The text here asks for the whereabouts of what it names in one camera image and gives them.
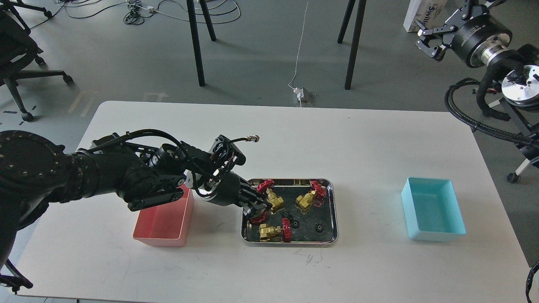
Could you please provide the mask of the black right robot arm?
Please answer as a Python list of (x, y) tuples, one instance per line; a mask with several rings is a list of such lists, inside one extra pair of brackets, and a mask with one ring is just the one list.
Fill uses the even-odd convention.
[[(525, 44), (510, 48), (512, 31), (491, 14), (502, 0), (464, 0), (460, 8), (438, 27), (415, 19), (418, 27), (416, 46), (430, 58), (441, 61), (452, 50), (468, 67), (486, 67), (481, 80), (467, 77), (451, 85), (444, 96), (445, 106), (471, 129), (513, 143), (526, 158), (507, 181), (517, 183), (529, 166), (538, 166), (538, 125), (532, 125), (522, 111), (537, 112), (539, 107), (538, 48)], [(489, 126), (464, 113), (453, 100), (457, 89), (477, 85), (474, 92), (483, 116), (512, 121), (518, 133)]]

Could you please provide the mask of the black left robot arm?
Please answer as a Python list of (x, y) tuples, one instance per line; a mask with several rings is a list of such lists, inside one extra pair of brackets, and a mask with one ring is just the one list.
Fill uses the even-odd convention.
[(116, 193), (131, 211), (177, 201), (187, 184), (204, 201), (236, 205), (247, 219), (271, 208), (266, 194), (235, 174), (245, 155), (236, 142), (258, 142), (258, 136), (230, 140), (218, 136), (209, 151), (198, 149), (158, 129), (94, 140), (89, 149), (66, 154), (62, 145), (35, 133), (1, 132), (1, 266), (10, 275), (1, 285), (18, 292), (33, 284), (8, 259), (19, 230), (33, 224), (50, 203), (67, 203)]

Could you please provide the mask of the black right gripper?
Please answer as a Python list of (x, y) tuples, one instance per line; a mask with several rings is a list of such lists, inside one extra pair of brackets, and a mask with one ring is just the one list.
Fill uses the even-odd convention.
[(464, 0), (451, 16), (451, 25), (428, 29), (418, 19), (415, 24), (419, 27), (417, 48), (441, 61), (451, 45), (451, 50), (470, 68), (488, 65), (512, 40), (512, 31), (477, 0)]

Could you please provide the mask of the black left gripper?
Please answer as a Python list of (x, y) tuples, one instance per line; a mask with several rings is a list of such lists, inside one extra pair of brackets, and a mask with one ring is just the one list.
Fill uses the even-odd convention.
[(230, 172), (220, 182), (212, 185), (208, 181), (205, 182), (204, 178), (199, 178), (197, 189), (206, 191), (201, 193), (202, 199), (206, 202), (220, 206), (242, 207), (246, 219), (261, 215), (272, 207), (271, 203), (267, 202), (265, 190), (259, 191), (256, 187), (249, 186), (245, 179), (234, 172)]

